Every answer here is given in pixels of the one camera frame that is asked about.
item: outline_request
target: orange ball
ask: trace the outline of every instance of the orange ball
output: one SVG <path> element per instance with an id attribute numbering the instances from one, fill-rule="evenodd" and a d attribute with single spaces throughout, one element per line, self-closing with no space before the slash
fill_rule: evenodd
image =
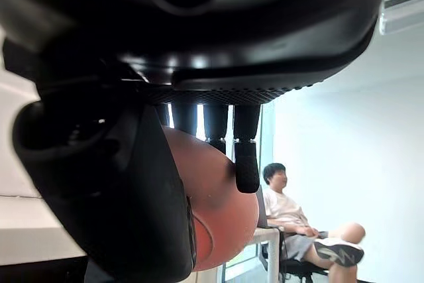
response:
<path id="1" fill-rule="evenodd" d="M 215 268 L 238 255 L 258 224 L 255 194 L 242 194 L 235 165 L 219 150 L 189 134 L 164 127 L 195 217 L 196 271 Z"/>

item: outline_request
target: black hair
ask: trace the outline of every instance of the black hair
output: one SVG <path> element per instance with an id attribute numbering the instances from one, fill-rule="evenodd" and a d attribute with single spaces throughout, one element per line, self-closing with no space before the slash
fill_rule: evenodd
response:
<path id="1" fill-rule="evenodd" d="M 286 172 L 286 167 L 283 164 L 275 162 L 264 168 L 264 180 L 267 185 L 270 184 L 270 178 L 272 178 L 276 172 Z"/>

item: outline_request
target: white sneaker sole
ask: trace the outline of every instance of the white sneaker sole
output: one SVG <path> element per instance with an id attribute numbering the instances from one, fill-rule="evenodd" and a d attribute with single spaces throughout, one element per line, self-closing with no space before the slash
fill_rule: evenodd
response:
<path id="1" fill-rule="evenodd" d="M 364 251 L 358 245 L 341 239 L 317 239 L 314 246 L 320 258 L 346 268 L 357 265 L 364 257 Z"/>

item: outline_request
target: white t-shirt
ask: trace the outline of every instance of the white t-shirt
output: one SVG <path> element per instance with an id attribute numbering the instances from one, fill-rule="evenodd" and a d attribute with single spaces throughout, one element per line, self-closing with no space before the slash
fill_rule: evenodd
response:
<path id="1" fill-rule="evenodd" d="M 309 225 L 302 208 L 292 198 L 268 188 L 264 190 L 265 212 L 268 219 L 292 225 Z"/>

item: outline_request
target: gray shorts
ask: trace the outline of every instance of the gray shorts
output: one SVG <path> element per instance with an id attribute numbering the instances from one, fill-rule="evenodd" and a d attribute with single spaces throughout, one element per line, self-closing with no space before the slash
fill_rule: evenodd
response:
<path id="1" fill-rule="evenodd" d="M 322 231 L 319 233 L 320 238 L 328 238 L 329 233 L 327 231 Z M 286 235 L 284 237 L 285 245 L 283 246 L 283 257 L 288 260 L 298 260 L 303 261 L 303 258 L 306 252 L 309 250 L 311 245 L 314 242 L 314 238 L 306 237 L 305 235 Z"/>

